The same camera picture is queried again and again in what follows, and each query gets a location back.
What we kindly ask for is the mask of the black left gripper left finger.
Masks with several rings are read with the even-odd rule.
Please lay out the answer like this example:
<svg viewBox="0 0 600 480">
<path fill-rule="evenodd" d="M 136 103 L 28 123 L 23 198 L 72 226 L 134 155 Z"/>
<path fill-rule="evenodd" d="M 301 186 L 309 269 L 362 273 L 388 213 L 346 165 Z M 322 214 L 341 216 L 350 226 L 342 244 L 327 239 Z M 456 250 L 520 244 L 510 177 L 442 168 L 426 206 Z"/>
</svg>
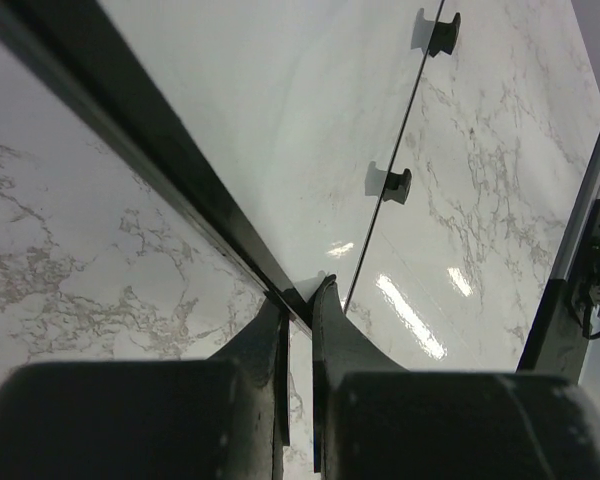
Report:
<svg viewBox="0 0 600 480">
<path fill-rule="evenodd" d="M 279 479 L 289 315 L 204 360 L 37 363 L 0 387 L 0 479 Z"/>
</svg>

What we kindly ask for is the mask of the black-framed small whiteboard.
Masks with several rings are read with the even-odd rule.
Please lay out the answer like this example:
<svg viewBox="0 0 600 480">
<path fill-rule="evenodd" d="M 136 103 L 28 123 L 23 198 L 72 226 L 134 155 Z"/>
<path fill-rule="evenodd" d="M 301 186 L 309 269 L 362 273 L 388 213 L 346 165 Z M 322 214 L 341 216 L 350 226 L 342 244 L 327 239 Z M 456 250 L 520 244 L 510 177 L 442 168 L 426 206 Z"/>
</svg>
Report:
<svg viewBox="0 0 600 480">
<path fill-rule="evenodd" d="M 186 338 L 348 284 L 437 1 L 0 1 L 0 320 Z"/>
</svg>

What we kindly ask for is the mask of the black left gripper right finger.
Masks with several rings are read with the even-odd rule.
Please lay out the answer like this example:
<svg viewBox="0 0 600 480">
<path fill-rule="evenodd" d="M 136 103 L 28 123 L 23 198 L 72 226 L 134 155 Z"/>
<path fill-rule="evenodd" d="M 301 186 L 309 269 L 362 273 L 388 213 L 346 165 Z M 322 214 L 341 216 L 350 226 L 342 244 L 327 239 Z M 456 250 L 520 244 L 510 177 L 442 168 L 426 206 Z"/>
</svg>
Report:
<svg viewBox="0 0 600 480">
<path fill-rule="evenodd" d="M 410 371 L 312 299 L 314 468 L 325 479 L 600 479 L 600 417 L 555 376 Z"/>
</svg>

